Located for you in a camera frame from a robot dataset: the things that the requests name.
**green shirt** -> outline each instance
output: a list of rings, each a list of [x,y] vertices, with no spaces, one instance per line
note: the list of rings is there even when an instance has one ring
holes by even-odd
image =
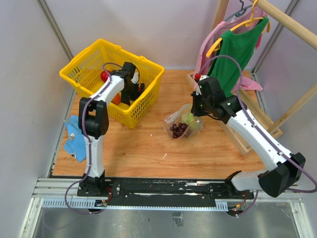
[[[234,34],[232,31],[225,32],[221,38],[221,48],[216,55],[233,57],[244,70],[247,66],[257,41],[268,23],[268,18],[260,20],[256,27],[242,34]],[[211,64],[208,76],[219,80],[226,97],[231,96],[231,90],[237,83],[240,73],[237,65],[228,58],[217,58]]]

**wooden table surface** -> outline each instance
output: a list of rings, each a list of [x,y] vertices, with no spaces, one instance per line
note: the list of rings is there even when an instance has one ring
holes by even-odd
[[[103,151],[106,177],[224,179],[238,170],[264,169],[255,152],[241,156],[218,123],[208,117],[204,117],[204,129],[194,136],[169,138],[159,120],[192,101],[188,73],[164,73],[157,101],[134,129],[109,118]],[[256,100],[254,91],[248,93]],[[79,100],[76,95],[71,115],[78,115]],[[63,149],[67,138],[66,131],[53,175],[82,176],[86,160],[79,163]]]

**cable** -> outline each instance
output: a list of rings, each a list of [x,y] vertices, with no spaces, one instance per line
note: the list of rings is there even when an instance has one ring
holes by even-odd
[[[109,194],[108,194],[108,202],[107,202],[107,206],[108,206],[110,200],[112,199],[113,192],[112,192],[111,188],[109,188],[109,187],[107,187],[106,190],[107,190],[108,193],[109,193]]]
[[[258,198],[258,194],[259,194],[259,191],[257,190],[256,195],[255,195],[255,197],[254,197],[252,203],[250,204],[250,206],[249,206],[247,209],[245,209],[243,212],[241,212],[241,213],[238,215],[238,217],[240,217],[241,215],[245,214],[247,211],[250,210],[250,208],[255,204],[255,202],[256,202],[256,200],[257,200],[257,198]]]
[[[112,82],[112,78],[111,78],[111,74],[106,70],[105,66],[107,64],[114,64],[118,67],[121,67],[120,65],[116,64],[116,63],[112,63],[112,62],[107,62],[107,63],[104,63],[103,64],[103,69],[104,71],[106,72],[106,74],[108,75],[108,84],[100,91],[99,94],[103,93],[111,84]],[[84,136],[88,139],[88,160],[89,160],[89,166],[88,166],[88,169],[87,169],[87,172],[85,174],[85,176],[81,179],[81,180],[78,180],[74,183],[72,183],[66,190],[66,193],[65,193],[65,197],[64,197],[64,200],[65,200],[65,203],[66,203],[66,206],[74,213],[77,213],[77,214],[82,214],[82,215],[91,215],[91,214],[99,214],[101,212],[104,211],[104,209],[102,209],[101,211],[98,211],[98,212],[80,212],[80,211],[77,211],[75,209],[73,209],[67,202],[67,194],[69,192],[69,190],[77,183],[80,183],[80,182],[83,182],[86,180],[86,178],[88,177],[88,174],[90,172],[90,169],[91,169],[91,166],[92,166],[92,161],[91,161],[91,155],[92,155],[92,152],[91,152],[91,139],[89,138],[89,136],[87,135],[87,132],[86,132],[86,128],[85,128],[85,117],[86,117],[86,111],[87,111],[87,108],[88,108],[88,105],[93,101],[95,100],[97,97],[99,97],[99,94],[97,94],[96,96],[92,97],[91,99],[88,100],[88,102],[85,104],[84,106],[84,109],[83,109],[83,116],[82,116],[82,120],[81,120],[81,126],[82,126],[82,129],[83,129],[83,133],[84,133]]]
[[[214,119],[214,120],[221,120],[221,119],[218,119],[218,118],[213,117],[212,115],[207,115],[207,116],[210,117],[210,118],[212,118],[212,119]]]
[[[138,73],[139,73],[138,82],[137,82],[137,83],[139,83],[139,80],[140,80],[140,77],[141,77],[140,71],[139,71],[139,69],[137,68],[137,66],[135,66],[135,68],[137,69],[137,71],[138,71]]]
[[[230,60],[232,60],[238,67],[239,72],[240,72],[240,80],[239,80],[239,84],[238,84],[238,88],[237,88],[237,98],[238,101],[240,103],[240,106],[244,112],[244,114],[246,115],[246,117],[249,119],[250,123],[257,129],[257,131],[267,140],[267,142],[278,152],[281,153],[282,151],[273,143],[273,141],[270,140],[270,138],[257,126],[255,125],[255,122],[252,120],[252,118],[250,117],[250,115],[247,112],[247,109],[244,107],[243,102],[241,100],[241,96],[240,96],[240,88],[241,88],[241,84],[242,84],[242,69],[239,65],[239,63],[232,57],[230,56],[226,56],[226,55],[219,55],[219,56],[215,56],[212,57],[211,59],[209,59],[204,66],[199,70],[198,74],[201,74],[202,70],[210,64],[211,61],[215,60],[216,58],[220,58],[220,57],[224,57],[224,58],[228,58]],[[282,156],[289,161],[293,166],[295,166],[299,171],[301,171],[303,174],[305,174],[315,185],[315,188],[312,190],[301,190],[301,189],[294,189],[294,188],[289,188],[288,190],[293,191],[293,192],[303,192],[303,193],[314,193],[317,192],[317,181],[309,174],[306,172],[306,170],[304,170],[302,167],[300,167],[298,164],[296,164],[291,158],[289,158],[287,155],[285,155],[282,152]]]
[[[239,207],[241,207],[242,205],[244,205],[244,208],[246,207],[246,200],[247,200],[247,195],[245,192],[242,192],[243,196],[244,196],[244,199],[243,199],[243,202],[235,205],[234,207],[228,207],[229,210],[234,210],[234,209],[237,209]]]

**grapes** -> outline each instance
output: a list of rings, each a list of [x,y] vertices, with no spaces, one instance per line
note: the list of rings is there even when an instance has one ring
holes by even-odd
[[[188,125],[185,123],[179,123],[178,126],[174,123],[170,128],[170,130],[173,131],[173,138],[177,139],[181,137],[186,131],[187,127]]]

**wooden rack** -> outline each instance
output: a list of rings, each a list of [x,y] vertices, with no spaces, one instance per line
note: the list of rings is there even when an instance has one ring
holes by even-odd
[[[213,21],[212,28],[214,29],[221,21],[223,21],[229,0],[218,0],[216,15]],[[293,18],[279,10],[277,7],[269,3],[267,0],[258,0],[257,6],[265,11],[268,15],[273,17],[276,21],[285,26],[288,30],[293,32],[308,45],[317,50],[317,35],[313,32],[302,26],[300,23],[295,21]],[[193,86],[192,75],[187,75],[187,80]],[[244,92],[243,89],[240,90],[241,98],[244,103],[251,110],[255,118],[259,123],[267,129],[267,131],[275,138],[279,137],[282,134],[282,131],[279,129],[295,112],[300,109],[304,104],[306,104],[313,96],[317,93],[317,83],[310,88],[293,106],[291,106],[276,122],[273,121],[264,113],[264,111],[254,103],[248,94]],[[238,150],[242,155],[245,155],[252,151],[252,148],[249,144],[235,131],[230,127],[225,125],[223,122],[219,121],[219,125],[228,135],[228,137],[233,141]]]

